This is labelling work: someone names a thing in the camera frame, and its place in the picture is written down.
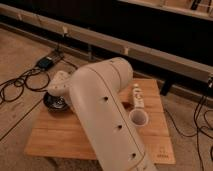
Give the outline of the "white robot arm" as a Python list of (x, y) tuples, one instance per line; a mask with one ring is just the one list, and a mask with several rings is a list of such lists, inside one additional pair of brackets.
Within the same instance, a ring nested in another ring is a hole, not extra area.
[(120, 57), (57, 72), (48, 93), (74, 108), (104, 171), (157, 171), (118, 93), (133, 79)]

